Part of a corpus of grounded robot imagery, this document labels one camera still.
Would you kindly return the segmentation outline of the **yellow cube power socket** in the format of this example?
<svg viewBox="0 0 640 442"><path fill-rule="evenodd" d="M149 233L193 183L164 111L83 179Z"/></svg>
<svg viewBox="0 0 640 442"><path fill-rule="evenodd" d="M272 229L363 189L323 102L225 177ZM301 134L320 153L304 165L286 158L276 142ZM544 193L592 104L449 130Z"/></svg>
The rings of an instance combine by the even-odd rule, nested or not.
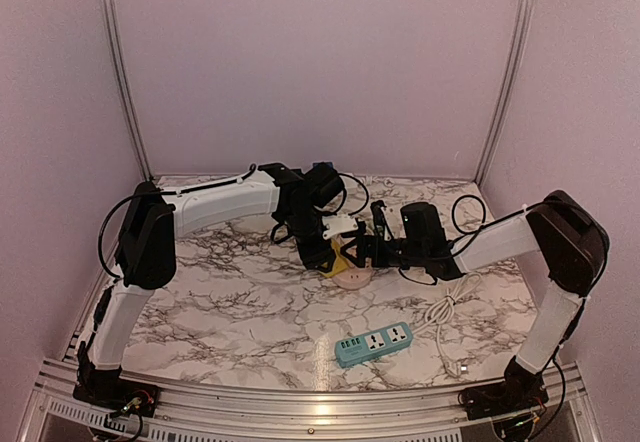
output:
<svg viewBox="0 0 640 442"><path fill-rule="evenodd" d="M333 261L324 265L326 271L322 273L325 278L333 278L350 269L349 262L340 252L340 244L337 240L331 239L331 250L333 254Z"/></svg>

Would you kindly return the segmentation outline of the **pink round power socket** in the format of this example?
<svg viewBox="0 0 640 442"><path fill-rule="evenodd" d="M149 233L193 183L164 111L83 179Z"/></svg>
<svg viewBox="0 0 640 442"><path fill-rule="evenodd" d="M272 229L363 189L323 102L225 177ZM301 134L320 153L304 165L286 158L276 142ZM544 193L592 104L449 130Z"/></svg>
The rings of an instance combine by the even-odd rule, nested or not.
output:
<svg viewBox="0 0 640 442"><path fill-rule="evenodd" d="M373 276L371 268L348 268L332 277L333 282L347 291L356 291L366 287Z"/></svg>

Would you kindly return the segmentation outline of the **blue cube power socket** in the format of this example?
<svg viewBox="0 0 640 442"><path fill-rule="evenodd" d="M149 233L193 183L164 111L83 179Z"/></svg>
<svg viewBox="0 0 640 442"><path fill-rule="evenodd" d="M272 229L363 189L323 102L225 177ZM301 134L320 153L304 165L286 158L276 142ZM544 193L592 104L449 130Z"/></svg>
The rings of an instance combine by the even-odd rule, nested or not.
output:
<svg viewBox="0 0 640 442"><path fill-rule="evenodd" d="M326 162L326 161L323 161L323 162L313 162L313 163L312 163L312 168L315 168L315 167L317 167L317 166L327 166L327 167L330 167L330 168L332 168L332 169L334 168L334 164L333 164L332 162Z"/></svg>

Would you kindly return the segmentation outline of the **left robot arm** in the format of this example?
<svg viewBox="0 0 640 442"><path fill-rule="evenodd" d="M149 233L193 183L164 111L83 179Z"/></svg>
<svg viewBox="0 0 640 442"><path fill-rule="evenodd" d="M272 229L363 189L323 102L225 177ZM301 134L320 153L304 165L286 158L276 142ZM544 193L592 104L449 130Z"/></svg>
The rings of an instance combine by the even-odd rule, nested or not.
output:
<svg viewBox="0 0 640 442"><path fill-rule="evenodd" d="M267 214L294 240L306 269L329 273L336 260L332 238L356 226L352 216L326 208L345 195L342 177L329 163L308 172L281 163L253 164L237 176L172 188L139 184L116 205L126 214L114 261L103 266L112 281L78 342L78 386L106 407L125 400L124 350L147 301L176 274L177 240L218 223Z"/></svg>

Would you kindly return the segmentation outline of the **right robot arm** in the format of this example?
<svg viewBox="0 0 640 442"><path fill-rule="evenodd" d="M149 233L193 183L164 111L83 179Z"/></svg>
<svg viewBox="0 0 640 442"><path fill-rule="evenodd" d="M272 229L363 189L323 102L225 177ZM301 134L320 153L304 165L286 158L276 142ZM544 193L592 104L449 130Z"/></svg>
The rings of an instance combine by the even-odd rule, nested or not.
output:
<svg viewBox="0 0 640 442"><path fill-rule="evenodd" d="M400 210L403 233L391 233L380 206L373 208L374 228L364 224L347 234L341 254L354 266L419 268L432 283L452 282L453 289L431 304L417 332L440 332L456 305L468 297L470 281L505 262L542 262L547 289L536 297L537 315L512 364L517 372L501 381L495 400L515 410L534 393L531 377L539 375L571 337L608 265L610 239L604 227L563 190L523 205L473 230L447 237L435 205L414 202Z"/></svg>

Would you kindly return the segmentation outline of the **teal power strip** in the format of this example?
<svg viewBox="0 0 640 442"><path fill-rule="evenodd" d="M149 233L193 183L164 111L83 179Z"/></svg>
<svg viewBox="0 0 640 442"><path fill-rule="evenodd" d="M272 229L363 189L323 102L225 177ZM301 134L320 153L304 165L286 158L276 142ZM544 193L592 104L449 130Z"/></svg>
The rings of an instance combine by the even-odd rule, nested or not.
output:
<svg viewBox="0 0 640 442"><path fill-rule="evenodd" d="M405 322L392 324L335 343L334 354L341 368L373 361L411 346L413 333Z"/></svg>

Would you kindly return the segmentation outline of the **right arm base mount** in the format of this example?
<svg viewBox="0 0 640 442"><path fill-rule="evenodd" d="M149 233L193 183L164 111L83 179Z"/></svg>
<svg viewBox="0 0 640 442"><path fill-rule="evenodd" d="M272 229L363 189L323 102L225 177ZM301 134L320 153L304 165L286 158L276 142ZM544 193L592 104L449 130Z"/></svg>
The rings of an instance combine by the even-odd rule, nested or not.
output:
<svg viewBox="0 0 640 442"><path fill-rule="evenodd" d="M545 405L549 396L542 373L532 374L513 357L500 382L463 389L458 403L469 420L494 417Z"/></svg>

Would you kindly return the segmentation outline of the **aluminium front rail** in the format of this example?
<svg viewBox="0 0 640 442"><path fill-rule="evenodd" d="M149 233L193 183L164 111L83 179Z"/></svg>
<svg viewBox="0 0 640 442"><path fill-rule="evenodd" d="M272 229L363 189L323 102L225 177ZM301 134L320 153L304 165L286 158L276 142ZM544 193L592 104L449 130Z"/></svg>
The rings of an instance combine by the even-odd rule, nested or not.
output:
<svg viewBox="0 0 640 442"><path fill-rule="evenodd" d="M53 417L119 435L133 435L138 421L104 427L108 410L74 400L77 364L45 359L18 429L10 441L44 441ZM604 441L576 363L563 368L561 412L533 441ZM499 441L494 424L512 422L524 410L470 420L459 392L479 383L365 392L309 392L198 384L124 372L123 378L159 388L156 411L145 417L139 441L428 441L430 434L461 432L460 441Z"/></svg>

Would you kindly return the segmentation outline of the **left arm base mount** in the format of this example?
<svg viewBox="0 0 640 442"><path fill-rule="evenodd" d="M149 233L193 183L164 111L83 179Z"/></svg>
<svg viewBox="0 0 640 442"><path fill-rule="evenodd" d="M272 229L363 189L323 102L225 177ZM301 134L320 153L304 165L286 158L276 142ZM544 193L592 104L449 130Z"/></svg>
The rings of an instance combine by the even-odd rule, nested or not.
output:
<svg viewBox="0 0 640 442"><path fill-rule="evenodd" d="M156 385L120 377L121 370L79 370L73 389L75 400L117 411L134 398L140 399L139 413L143 417L155 414L160 389Z"/></svg>

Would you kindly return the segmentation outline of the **right aluminium frame post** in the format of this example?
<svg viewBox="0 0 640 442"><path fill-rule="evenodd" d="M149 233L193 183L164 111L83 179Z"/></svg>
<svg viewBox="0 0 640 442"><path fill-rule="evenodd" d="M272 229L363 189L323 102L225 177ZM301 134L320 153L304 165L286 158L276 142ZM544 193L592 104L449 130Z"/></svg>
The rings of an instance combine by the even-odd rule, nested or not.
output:
<svg viewBox="0 0 640 442"><path fill-rule="evenodd" d="M518 0L506 65L489 129L476 166L474 182L482 187L489 175L504 130L514 87L526 49L535 0Z"/></svg>

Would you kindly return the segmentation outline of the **aluminium frame post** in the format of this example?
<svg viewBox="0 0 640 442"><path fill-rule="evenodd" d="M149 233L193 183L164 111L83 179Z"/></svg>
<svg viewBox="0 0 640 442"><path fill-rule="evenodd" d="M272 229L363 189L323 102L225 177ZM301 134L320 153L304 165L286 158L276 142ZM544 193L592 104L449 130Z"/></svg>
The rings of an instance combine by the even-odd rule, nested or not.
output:
<svg viewBox="0 0 640 442"><path fill-rule="evenodd" d="M114 69L115 81L121 103L127 133L132 145L133 154L141 177L152 180L153 172L139 125L133 93L127 74L124 50L119 30L116 0L101 0L104 26L111 63Z"/></svg>
<svg viewBox="0 0 640 442"><path fill-rule="evenodd" d="M489 175L504 130L514 87L526 49L535 0L518 0L506 65L489 129L476 166L474 182L482 187Z"/></svg>

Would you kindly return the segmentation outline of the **left aluminium frame post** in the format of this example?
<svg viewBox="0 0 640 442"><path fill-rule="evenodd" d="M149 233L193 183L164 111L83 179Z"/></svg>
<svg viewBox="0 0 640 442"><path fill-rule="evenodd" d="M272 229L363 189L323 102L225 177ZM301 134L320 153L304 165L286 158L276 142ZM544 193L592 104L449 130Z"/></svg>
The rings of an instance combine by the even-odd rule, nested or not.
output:
<svg viewBox="0 0 640 442"><path fill-rule="evenodd" d="M141 177L152 180L153 172L139 125L133 93L127 74L124 50L119 30L116 0L101 0L104 26L111 63L114 69L115 81L121 103L127 133L132 145L133 154Z"/></svg>

